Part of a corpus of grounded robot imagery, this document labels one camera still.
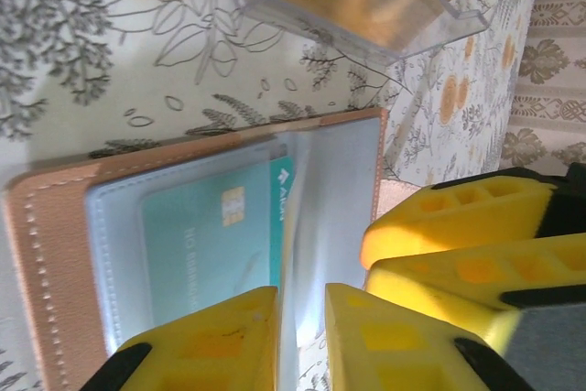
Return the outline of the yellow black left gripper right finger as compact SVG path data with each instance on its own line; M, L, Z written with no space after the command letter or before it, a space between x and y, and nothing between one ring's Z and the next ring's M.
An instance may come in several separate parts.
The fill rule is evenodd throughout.
M534 391L475 334L342 283L325 287L331 391Z

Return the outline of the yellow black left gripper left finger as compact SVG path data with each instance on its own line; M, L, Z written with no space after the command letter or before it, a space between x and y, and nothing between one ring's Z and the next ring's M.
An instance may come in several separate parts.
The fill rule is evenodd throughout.
M275 287L222 301L126 341L94 391L277 391Z

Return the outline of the teal credit card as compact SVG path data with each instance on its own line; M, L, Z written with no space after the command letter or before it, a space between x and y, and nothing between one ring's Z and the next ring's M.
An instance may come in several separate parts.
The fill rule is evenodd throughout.
M264 160L141 202L154 325L281 284L291 157Z

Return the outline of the clear acrylic card box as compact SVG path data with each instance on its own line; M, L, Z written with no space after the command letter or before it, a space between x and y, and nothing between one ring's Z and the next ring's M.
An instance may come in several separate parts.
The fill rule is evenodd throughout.
M458 6L455 0L445 1L445 14L419 33L406 49L393 51L379 47L285 0L237 1L247 16L272 22L291 33L312 38L383 65L390 65L440 45L469 37L488 26L487 19L480 10Z

